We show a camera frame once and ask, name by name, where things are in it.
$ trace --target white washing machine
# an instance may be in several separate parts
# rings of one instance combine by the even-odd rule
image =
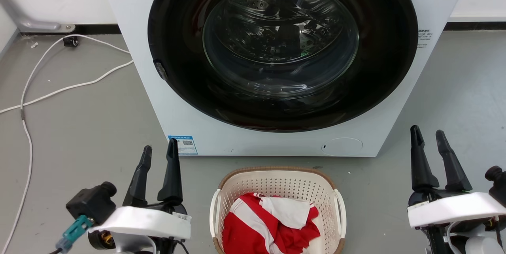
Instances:
[[[371,157],[457,3],[109,1],[180,153]]]

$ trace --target blue and white sticker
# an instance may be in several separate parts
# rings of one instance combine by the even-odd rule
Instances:
[[[198,154],[193,137],[189,135],[168,135],[168,139],[177,140],[177,150],[179,154]]]

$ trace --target black baseboard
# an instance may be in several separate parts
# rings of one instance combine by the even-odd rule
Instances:
[[[506,30],[506,22],[448,22],[445,31]]]
[[[477,30],[506,30],[506,22],[448,22],[445,31],[477,31]],[[22,33],[26,36],[65,36],[68,34],[81,35],[121,35],[118,24],[88,24],[76,25],[72,33]]]

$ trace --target red cloth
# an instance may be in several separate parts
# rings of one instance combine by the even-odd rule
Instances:
[[[248,193],[232,205],[224,220],[223,250],[226,254],[300,254],[309,241],[320,236],[313,219],[318,209],[310,204],[302,229],[286,227],[260,205],[262,194]]]

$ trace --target black cable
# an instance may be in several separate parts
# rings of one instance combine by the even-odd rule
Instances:
[[[501,229],[499,228],[499,221],[495,222],[495,235],[497,236],[497,243],[499,243],[499,245],[502,248]]]
[[[188,249],[186,249],[186,246],[179,240],[175,240],[176,243],[178,243],[179,245],[181,245],[183,247],[183,249],[185,249],[185,252],[186,254],[190,254],[190,252],[188,252]]]
[[[58,248],[58,249],[56,249],[55,251],[53,251],[53,252],[51,252],[51,253],[49,253],[49,254],[58,254],[58,253],[60,253],[60,252],[62,252],[62,249],[61,249],[61,248]]]

